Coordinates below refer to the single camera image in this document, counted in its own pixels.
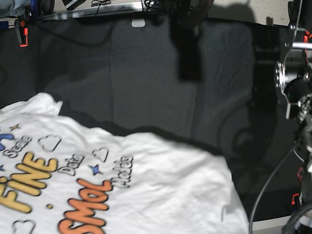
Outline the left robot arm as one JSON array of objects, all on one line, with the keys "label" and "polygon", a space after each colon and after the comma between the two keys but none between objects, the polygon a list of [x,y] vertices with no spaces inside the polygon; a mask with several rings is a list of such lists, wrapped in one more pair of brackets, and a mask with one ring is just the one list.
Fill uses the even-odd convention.
[{"label": "left robot arm", "polygon": [[292,197],[294,211],[281,232],[312,232],[312,2],[291,0],[288,11],[290,23],[275,64],[274,80],[286,100],[286,119],[295,119],[299,128],[293,146],[271,172],[256,198],[250,215],[249,233],[253,233],[254,216],[262,195],[291,153],[302,161],[297,172],[300,193]]}]

